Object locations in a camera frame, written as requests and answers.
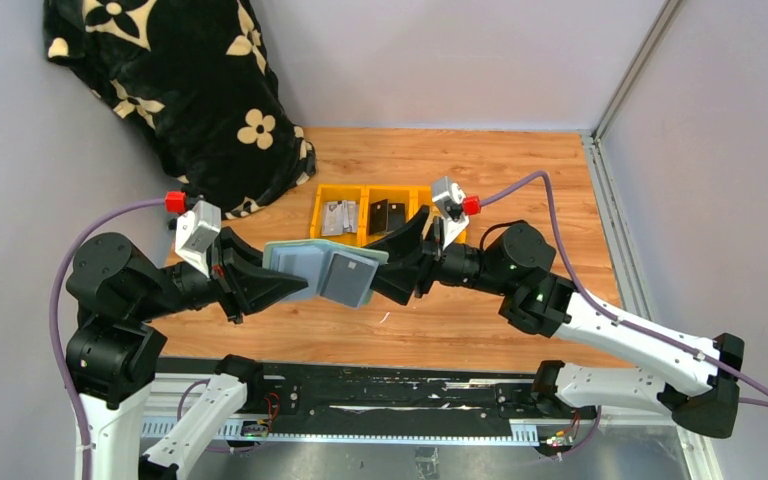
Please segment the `green card holder wallet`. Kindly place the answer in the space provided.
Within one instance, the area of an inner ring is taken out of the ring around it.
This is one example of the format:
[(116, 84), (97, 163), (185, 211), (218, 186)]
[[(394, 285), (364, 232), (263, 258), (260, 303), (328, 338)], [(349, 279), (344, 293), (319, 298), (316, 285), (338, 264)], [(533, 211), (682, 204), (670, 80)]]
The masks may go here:
[(265, 245), (263, 266), (267, 269), (296, 275), (306, 279), (309, 286), (281, 300), (283, 303), (301, 302), (321, 297), (329, 260), (335, 252), (348, 252), (376, 260), (385, 265), (388, 255), (384, 252), (349, 246), (325, 239), (274, 241)]

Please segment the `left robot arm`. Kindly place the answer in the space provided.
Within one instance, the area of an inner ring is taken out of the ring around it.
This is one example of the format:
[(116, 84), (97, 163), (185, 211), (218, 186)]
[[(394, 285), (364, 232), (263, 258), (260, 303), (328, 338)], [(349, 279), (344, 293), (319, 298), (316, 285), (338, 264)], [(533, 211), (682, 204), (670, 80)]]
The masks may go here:
[(108, 232), (72, 255), (66, 288), (78, 327), (65, 363), (75, 400), (82, 479), (185, 479), (234, 414), (259, 418), (267, 434), (296, 409), (261, 363), (221, 359), (200, 398), (149, 449), (140, 446), (147, 402), (166, 337), (151, 321), (218, 304), (233, 323), (303, 290), (305, 279), (270, 270), (262, 254), (229, 229), (207, 250), (207, 268), (158, 267), (127, 237)]

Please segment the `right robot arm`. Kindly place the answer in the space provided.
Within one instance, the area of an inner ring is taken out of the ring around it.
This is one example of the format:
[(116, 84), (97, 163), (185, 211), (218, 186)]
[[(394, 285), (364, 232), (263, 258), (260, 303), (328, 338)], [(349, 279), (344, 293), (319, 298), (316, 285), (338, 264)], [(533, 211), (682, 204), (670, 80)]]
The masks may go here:
[(628, 408), (666, 415), (699, 435), (732, 435), (743, 341), (677, 332), (595, 297), (552, 272), (555, 249), (527, 222), (503, 224), (486, 247), (445, 244), (441, 220), (422, 207), (371, 248), (388, 256), (372, 288), (391, 301), (407, 304), (434, 284), (484, 292), (500, 298), (500, 315), (524, 334), (589, 345), (627, 362), (620, 369), (543, 361), (531, 386), (537, 409)]

